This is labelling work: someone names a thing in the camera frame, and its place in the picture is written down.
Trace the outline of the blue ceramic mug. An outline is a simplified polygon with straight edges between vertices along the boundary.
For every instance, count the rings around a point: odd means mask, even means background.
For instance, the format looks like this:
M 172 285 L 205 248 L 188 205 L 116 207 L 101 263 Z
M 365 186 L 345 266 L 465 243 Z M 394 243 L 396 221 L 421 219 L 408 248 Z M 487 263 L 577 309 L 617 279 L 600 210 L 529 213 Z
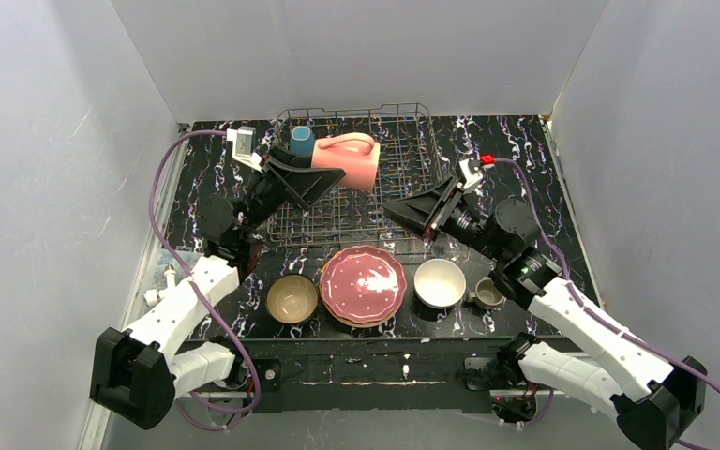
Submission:
M 300 157 L 311 158 L 315 142 L 316 137 L 310 127 L 296 126 L 291 129 L 289 143 L 289 150 L 291 153 Z

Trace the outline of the pink ceramic mug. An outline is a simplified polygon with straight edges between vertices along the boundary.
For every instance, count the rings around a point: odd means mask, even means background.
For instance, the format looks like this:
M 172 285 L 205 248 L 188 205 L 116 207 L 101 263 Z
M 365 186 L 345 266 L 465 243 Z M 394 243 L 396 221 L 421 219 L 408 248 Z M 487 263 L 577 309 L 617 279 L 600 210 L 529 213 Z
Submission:
M 346 176 L 339 184 L 348 189 L 371 191 L 377 179 L 381 145 L 361 132 L 316 140 L 312 168 L 340 168 Z

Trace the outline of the beige ceramic mug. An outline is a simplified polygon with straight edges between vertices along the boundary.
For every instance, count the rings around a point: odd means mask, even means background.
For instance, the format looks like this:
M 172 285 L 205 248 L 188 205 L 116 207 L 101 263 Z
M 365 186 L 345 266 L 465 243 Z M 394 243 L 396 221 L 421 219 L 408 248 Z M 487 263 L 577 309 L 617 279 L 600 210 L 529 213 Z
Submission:
M 479 280 L 466 295 L 467 303 L 483 310 L 500 307 L 504 304 L 504 301 L 505 297 L 489 278 Z

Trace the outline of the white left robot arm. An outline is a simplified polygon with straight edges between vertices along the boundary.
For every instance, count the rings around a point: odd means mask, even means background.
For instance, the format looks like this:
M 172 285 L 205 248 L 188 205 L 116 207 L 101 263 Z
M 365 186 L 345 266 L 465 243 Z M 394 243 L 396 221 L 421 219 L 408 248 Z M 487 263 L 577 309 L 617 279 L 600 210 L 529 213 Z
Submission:
M 236 358 L 247 365 L 256 388 L 258 371 L 246 348 L 207 341 L 179 349 L 217 304 L 241 287 L 263 249 L 256 231 L 284 203 L 309 209 L 346 175 L 340 168 L 293 165 L 270 156 L 250 178 L 244 198 L 219 195 L 202 201 L 199 229 L 203 255 L 184 279 L 125 329 L 107 328 L 98 338 L 89 397 L 142 429 L 155 427 L 181 396 L 229 377 Z

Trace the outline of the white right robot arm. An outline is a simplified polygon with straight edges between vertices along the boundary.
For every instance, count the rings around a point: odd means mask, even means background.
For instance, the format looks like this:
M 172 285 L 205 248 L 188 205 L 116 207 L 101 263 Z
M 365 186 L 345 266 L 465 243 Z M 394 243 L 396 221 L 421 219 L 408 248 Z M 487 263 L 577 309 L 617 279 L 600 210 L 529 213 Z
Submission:
M 452 177 L 411 197 L 388 201 L 384 215 L 430 241 L 446 233 L 491 259 L 488 277 L 501 295 L 552 324 L 588 355 L 579 360 L 522 333 L 498 352 L 497 371 L 563 391 L 609 416 L 641 449 L 669 449 L 704 407 L 705 385 L 684 370 L 704 371 L 691 356 L 669 363 L 563 279 L 561 268 L 534 245 L 541 229 L 525 202 L 499 202 L 482 217 Z

